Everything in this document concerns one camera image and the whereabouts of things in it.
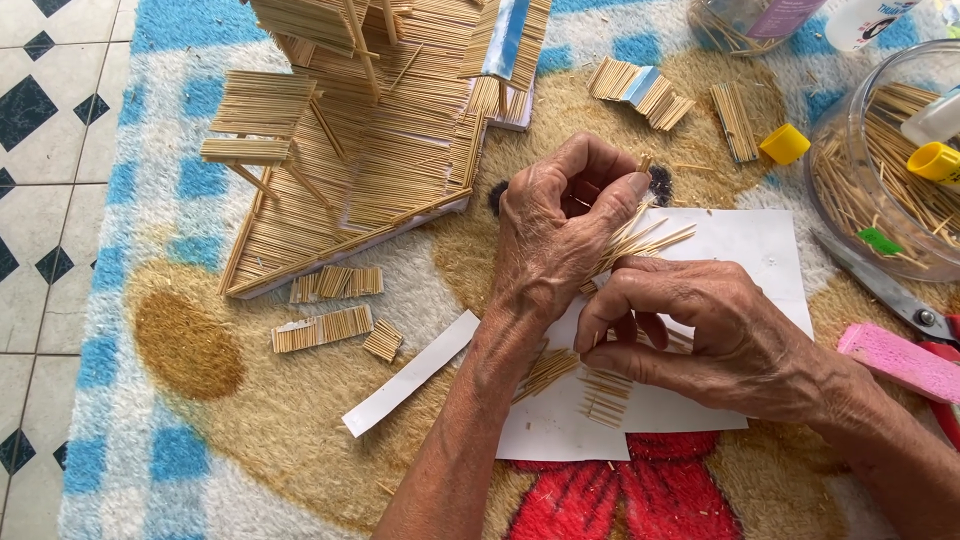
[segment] rug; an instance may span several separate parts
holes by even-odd
[[[493,268],[498,185],[572,132],[592,130],[655,164],[716,167],[658,173],[673,206],[792,209],[816,338],[834,346],[852,322],[907,328],[830,264],[807,227],[819,218],[798,164],[734,166],[708,95],[739,79],[756,86],[759,133],[816,118],[882,58],[942,37],[921,4],[864,51],[834,53],[827,14],[755,60],[707,51],[669,0],[554,0],[526,134],[489,130],[475,195],[446,216],[348,260],[383,268],[377,317],[405,336],[392,365],[354,338],[285,356],[269,328],[353,303],[288,305],[287,287],[251,301],[216,295],[252,187],[197,155],[229,68],[286,71],[282,55],[236,0],[140,0],[131,74],[117,131],[93,276],[64,476],[60,535],[100,538],[364,538],[443,403],[457,361],[359,439],[340,416],[378,388],[464,308],[482,315]],[[658,64],[697,100],[670,133],[590,99],[605,55]],[[942,311],[954,286],[907,284]],[[886,385],[932,425],[915,395]],[[803,426],[628,435],[632,459],[498,461],[485,538],[889,538],[849,469]]]

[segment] clear plastic jar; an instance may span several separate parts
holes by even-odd
[[[958,84],[960,39],[905,49],[833,104],[810,137],[804,174],[813,206],[838,238],[889,273],[960,280],[960,194],[906,172],[917,147],[900,133],[924,106],[911,96],[932,101]]]
[[[692,0],[687,21],[706,46],[762,55],[793,36],[826,0]]]

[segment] blue tape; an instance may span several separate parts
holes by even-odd
[[[630,86],[627,87],[627,91],[623,92],[620,101],[629,101],[634,107],[639,106],[640,102],[643,101],[643,97],[647,95],[650,87],[654,85],[654,82],[659,76],[659,68],[654,65],[644,65],[640,68],[640,72],[630,83]]]
[[[493,34],[480,72],[509,80],[514,75],[523,25],[527,22],[530,0],[501,0],[493,23]]]

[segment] yellow bottle cap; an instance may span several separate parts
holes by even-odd
[[[760,150],[781,165],[796,161],[809,149],[810,141],[790,124],[778,127],[760,143]]]
[[[960,152],[942,142],[921,146],[906,162],[906,170],[941,184],[960,182]]]

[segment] hand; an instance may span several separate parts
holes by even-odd
[[[586,132],[516,173],[500,196],[494,298],[546,326],[560,318],[649,185],[633,157]]]
[[[624,335],[592,347],[593,336],[637,313],[637,324],[665,342],[656,313],[696,330],[690,355],[667,353]],[[622,258],[580,314],[577,352],[584,363],[673,390],[701,405],[784,422],[813,423],[826,387],[866,370],[817,346],[733,262]]]

